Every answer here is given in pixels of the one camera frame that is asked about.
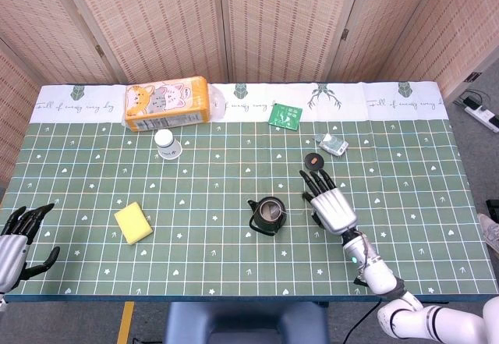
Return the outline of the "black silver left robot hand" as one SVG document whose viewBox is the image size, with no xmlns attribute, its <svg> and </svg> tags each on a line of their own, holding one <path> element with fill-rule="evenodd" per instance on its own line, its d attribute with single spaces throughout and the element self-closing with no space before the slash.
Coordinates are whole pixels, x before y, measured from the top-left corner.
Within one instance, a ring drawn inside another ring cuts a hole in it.
<svg viewBox="0 0 499 344">
<path fill-rule="evenodd" d="M 54 203 L 27 210 L 17 208 L 0 232 L 0 296 L 15 289 L 21 281 L 45 273 L 57 261 L 60 247 L 55 246 L 44 263 L 27 267 L 27 255 L 41 223 Z"/>
</svg>

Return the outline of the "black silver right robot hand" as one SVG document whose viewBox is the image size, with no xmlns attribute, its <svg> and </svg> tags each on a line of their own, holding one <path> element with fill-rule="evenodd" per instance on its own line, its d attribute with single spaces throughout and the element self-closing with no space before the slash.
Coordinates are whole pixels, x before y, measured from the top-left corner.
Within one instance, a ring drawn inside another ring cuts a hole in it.
<svg viewBox="0 0 499 344">
<path fill-rule="evenodd" d="M 313 218 L 318 225 L 337 236 L 357 226 L 356 213 L 323 169 L 319 173 L 300 170 L 299 174 L 310 189 L 302 196 L 311 205 Z"/>
</svg>

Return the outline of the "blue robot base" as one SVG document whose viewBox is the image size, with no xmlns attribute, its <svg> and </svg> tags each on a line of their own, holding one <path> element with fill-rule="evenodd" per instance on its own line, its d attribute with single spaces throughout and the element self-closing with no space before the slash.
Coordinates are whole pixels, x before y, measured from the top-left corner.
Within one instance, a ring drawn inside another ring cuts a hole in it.
<svg viewBox="0 0 499 344">
<path fill-rule="evenodd" d="M 282 344 L 330 344 L 327 308 L 315 302 L 173 302 L 164 344 L 208 344 L 211 336 L 270 330 Z"/>
</svg>

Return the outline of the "black lid with red dot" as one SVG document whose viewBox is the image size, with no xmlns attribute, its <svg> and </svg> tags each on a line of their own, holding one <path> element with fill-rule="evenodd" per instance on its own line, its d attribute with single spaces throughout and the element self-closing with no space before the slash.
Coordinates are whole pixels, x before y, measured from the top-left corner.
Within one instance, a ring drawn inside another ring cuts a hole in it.
<svg viewBox="0 0 499 344">
<path fill-rule="evenodd" d="M 309 153 L 304 158 L 304 164 L 310 171 L 319 171 L 324 167 L 324 158 L 318 153 Z"/>
</svg>

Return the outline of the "silver wrapper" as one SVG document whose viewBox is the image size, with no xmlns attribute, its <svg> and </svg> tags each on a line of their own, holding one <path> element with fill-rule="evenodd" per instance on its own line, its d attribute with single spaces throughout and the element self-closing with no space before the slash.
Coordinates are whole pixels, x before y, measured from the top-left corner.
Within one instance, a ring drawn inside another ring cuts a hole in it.
<svg viewBox="0 0 499 344">
<path fill-rule="evenodd" d="M 329 133 L 318 133 L 314 136 L 314 139 L 319 148 L 337 157 L 342 156 L 349 146 L 347 141 Z"/>
</svg>

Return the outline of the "black teapot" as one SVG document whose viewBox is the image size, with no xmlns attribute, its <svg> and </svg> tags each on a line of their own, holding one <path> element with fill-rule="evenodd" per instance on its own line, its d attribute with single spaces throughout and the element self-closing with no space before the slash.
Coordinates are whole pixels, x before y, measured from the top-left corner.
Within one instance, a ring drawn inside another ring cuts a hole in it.
<svg viewBox="0 0 499 344">
<path fill-rule="evenodd" d="M 281 220 L 277 222 L 266 222 L 264 221 L 261 216 L 260 216 L 260 206 L 265 202 L 265 201 L 276 201 L 279 203 L 284 209 L 284 203 L 278 199 L 277 197 L 269 196 L 269 197 L 264 197 L 259 201 L 255 200 L 248 200 L 247 204 L 250 206 L 252 210 L 252 216 L 249 220 L 249 226 L 252 230 L 264 234 L 265 236 L 275 236 L 278 232 L 278 230 L 285 224 L 286 218 L 287 218 L 287 213 L 282 218 Z"/>
</svg>

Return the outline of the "green square tea packet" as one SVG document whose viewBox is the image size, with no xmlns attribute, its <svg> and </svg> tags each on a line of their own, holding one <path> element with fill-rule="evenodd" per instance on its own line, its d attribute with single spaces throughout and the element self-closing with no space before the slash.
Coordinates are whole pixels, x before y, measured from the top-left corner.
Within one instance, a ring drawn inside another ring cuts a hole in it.
<svg viewBox="0 0 499 344">
<path fill-rule="evenodd" d="M 278 128 L 297 131 L 303 110 L 279 103 L 273 104 L 268 124 Z"/>
</svg>

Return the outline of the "green grid tablecloth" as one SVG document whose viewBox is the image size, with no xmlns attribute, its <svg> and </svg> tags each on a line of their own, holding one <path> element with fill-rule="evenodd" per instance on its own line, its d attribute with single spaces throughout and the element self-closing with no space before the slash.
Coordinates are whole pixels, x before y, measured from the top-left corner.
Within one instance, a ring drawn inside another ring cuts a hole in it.
<svg viewBox="0 0 499 344">
<path fill-rule="evenodd" d="M 324 167 L 388 267 L 420 296 L 498 291 L 469 182 L 438 85 L 432 82 L 217 84 L 217 122 L 173 129 L 182 154 L 164 160 L 153 133 L 122 124 L 125 88 L 41 89 L 0 206 L 54 203 L 27 263 L 60 254 L 11 300 L 100 296 L 319 297 L 367 294 L 357 260 L 320 228 L 299 171 L 314 136 L 349 143 Z M 268 124 L 273 104 L 301 108 L 297 131 Z M 277 197 L 275 236 L 249 226 L 248 200 Z M 137 202 L 153 232 L 129 245 L 114 213 Z"/>
</svg>

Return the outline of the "yellow sponge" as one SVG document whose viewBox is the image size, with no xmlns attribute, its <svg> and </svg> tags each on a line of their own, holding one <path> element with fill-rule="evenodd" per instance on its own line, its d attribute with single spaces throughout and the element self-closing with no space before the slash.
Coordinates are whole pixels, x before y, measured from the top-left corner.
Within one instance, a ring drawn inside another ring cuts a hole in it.
<svg viewBox="0 0 499 344">
<path fill-rule="evenodd" d="M 133 202 L 117 211 L 114 216 L 129 245 L 139 242 L 153 232 L 149 221 L 137 202 Z"/>
</svg>

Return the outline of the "grey shoe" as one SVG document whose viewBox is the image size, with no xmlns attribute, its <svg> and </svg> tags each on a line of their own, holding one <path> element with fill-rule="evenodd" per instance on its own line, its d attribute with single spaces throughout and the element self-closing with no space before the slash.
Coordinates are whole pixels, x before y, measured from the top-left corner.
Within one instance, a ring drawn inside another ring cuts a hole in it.
<svg viewBox="0 0 499 344">
<path fill-rule="evenodd" d="M 483 230 L 483 236 L 487 245 L 499 254 L 499 223 L 496 223 L 487 215 L 482 213 L 479 213 L 477 217 Z"/>
</svg>

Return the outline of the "clear plastic wrapper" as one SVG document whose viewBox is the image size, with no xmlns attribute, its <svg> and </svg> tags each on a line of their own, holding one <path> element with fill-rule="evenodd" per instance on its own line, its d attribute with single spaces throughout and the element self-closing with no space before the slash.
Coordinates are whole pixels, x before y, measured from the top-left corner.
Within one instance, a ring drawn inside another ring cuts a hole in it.
<svg viewBox="0 0 499 344">
<path fill-rule="evenodd" d="M 210 103 L 210 121 L 217 122 L 225 116 L 225 96 L 213 84 L 208 85 L 208 94 Z"/>
</svg>

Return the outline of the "white power strip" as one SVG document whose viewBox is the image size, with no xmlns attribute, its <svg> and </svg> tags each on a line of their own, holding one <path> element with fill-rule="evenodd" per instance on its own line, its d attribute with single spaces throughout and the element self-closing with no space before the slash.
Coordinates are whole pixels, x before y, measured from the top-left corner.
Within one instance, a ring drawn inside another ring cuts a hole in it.
<svg viewBox="0 0 499 344">
<path fill-rule="evenodd" d="M 494 133 L 499 133 L 499 115 L 484 109 L 482 106 L 476 109 L 466 106 L 465 112 Z"/>
</svg>

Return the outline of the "white paper cup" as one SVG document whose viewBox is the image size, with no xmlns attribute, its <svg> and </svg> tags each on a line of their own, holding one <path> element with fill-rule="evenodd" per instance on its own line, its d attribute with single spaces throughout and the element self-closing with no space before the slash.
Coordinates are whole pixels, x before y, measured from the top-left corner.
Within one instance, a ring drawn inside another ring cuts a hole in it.
<svg viewBox="0 0 499 344">
<path fill-rule="evenodd" d="M 169 129 L 160 129 L 154 134 L 158 154 L 165 160 L 174 160 L 182 154 L 182 146 Z"/>
</svg>

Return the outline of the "bamboo folding screen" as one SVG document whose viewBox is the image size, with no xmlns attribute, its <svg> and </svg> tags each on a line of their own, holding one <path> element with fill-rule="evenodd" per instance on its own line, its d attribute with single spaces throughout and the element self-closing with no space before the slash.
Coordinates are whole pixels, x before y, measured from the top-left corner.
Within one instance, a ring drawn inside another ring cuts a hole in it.
<svg viewBox="0 0 499 344">
<path fill-rule="evenodd" d="M 499 0 L 0 0 L 0 189 L 45 84 L 436 82 L 499 59 Z"/>
</svg>

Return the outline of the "orange cat tissue pack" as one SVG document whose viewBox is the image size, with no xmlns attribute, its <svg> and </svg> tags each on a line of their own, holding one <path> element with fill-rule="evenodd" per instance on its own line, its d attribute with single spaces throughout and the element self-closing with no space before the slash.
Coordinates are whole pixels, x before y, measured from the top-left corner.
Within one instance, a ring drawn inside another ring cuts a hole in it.
<svg viewBox="0 0 499 344">
<path fill-rule="evenodd" d="M 208 83 L 202 76 L 132 84 L 125 89 L 123 125 L 134 132 L 208 122 Z"/>
</svg>

